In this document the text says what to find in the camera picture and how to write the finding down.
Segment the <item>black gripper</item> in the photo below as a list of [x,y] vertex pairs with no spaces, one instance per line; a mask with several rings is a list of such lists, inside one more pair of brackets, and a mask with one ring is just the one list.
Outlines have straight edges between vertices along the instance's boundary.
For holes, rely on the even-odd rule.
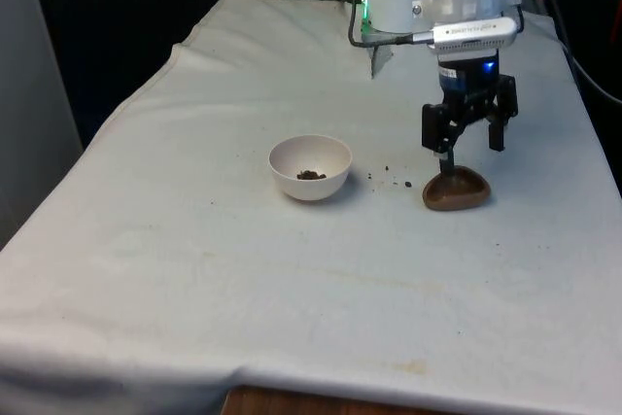
[[478,115],[486,119],[489,148],[504,150],[504,130],[518,114],[515,78],[500,74],[498,51],[460,52],[438,57],[442,91],[439,104],[422,108],[422,146],[439,157],[440,174],[455,174],[454,146],[470,118],[466,102],[476,101]]

